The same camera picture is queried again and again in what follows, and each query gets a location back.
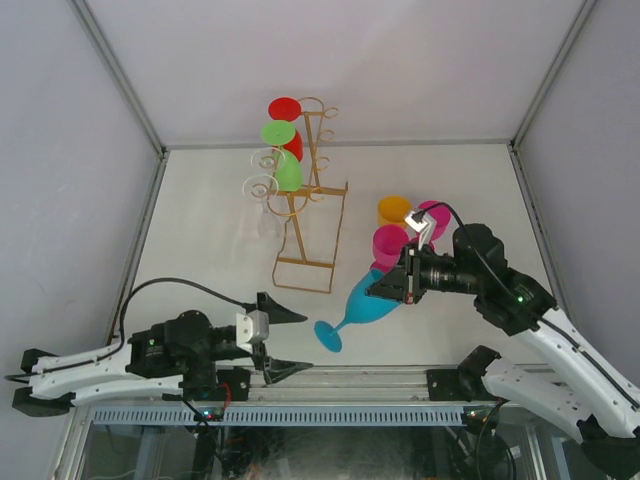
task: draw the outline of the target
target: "orange plastic cup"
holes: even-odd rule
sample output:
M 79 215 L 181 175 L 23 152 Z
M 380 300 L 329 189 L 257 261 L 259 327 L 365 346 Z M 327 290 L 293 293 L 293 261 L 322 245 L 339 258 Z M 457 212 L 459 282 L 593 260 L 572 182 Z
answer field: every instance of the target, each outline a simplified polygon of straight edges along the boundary
M 405 228 L 404 217 L 411 211 L 411 202 L 404 197 L 393 195 L 378 202 L 378 226 L 397 225 Z

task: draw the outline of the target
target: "green plastic cup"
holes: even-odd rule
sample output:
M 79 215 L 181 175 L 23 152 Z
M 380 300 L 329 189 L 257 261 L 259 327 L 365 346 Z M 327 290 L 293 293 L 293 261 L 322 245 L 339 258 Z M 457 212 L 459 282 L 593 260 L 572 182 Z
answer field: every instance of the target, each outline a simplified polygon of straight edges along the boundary
M 286 120 L 273 120 L 262 127 L 262 132 L 260 132 L 262 141 L 274 147 L 286 145 L 295 136 L 295 125 Z
M 293 153 L 284 150 L 284 166 L 275 173 L 280 191 L 295 192 L 302 186 L 302 169 Z

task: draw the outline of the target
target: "white robotic arm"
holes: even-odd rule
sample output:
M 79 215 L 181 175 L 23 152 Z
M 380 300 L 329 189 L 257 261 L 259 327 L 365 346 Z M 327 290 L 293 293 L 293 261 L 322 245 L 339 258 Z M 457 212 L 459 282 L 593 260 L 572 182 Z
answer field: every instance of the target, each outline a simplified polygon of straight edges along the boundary
M 225 400 L 229 391 L 236 400 L 246 400 L 251 371 L 218 368 L 217 361 L 250 358 L 267 384 L 312 366 L 273 359 L 263 343 L 270 324 L 302 322 L 307 317 L 287 310 L 264 292 L 255 304 L 241 305 L 246 313 L 236 315 L 235 326 L 214 328 L 203 313 L 191 310 L 90 352 L 57 357 L 26 350 L 21 362 L 25 373 L 6 377 L 27 384 L 16 389 L 13 407 L 43 417 L 114 398 Z
M 448 208 L 460 225 L 453 256 L 427 246 L 433 219 L 426 212 L 438 206 Z M 407 216 L 421 233 L 419 243 L 406 245 L 394 269 L 367 293 L 406 304 L 418 303 L 428 290 L 476 295 L 474 305 L 484 319 L 537 352 L 566 386 L 531 375 L 481 346 L 458 367 L 467 399 L 488 392 L 515 401 L 565 431 L 605 473 L 621 479 L 635 475 L 640 389 L 578 333 L 538 282 L 508 267 L 503 243 L 487 226 L 464 225 L 444 203 L 429 209 Z

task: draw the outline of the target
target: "wine glass base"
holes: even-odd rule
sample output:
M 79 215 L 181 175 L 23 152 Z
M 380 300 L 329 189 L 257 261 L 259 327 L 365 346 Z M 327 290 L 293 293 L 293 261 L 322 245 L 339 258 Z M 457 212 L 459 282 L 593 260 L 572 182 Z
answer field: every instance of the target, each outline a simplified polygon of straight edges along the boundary
M 320 343 L 330 352 L 338 353 L 342 350 L 340 334 L 329 323 L 320 320 L 313 326 L 313 331 L 316 332 Z

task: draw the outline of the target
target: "glass panel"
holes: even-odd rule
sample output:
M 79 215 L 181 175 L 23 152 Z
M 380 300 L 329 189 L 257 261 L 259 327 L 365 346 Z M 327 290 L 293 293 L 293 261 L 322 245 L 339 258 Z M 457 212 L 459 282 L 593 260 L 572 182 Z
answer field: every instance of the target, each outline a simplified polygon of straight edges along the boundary
M 200 426 L 196 431 L 94 425 L 79 479 L 477 479 L 479 470 L 484 480 L 606 480 L 575 442 L 517 407 L 504 408 L 493 418 L 497 428 L 493 431 L 496 425 L 489 424 L 478 446 L 488 411 L 470 409 L 464 428 L 252 426 L 207 431 Z

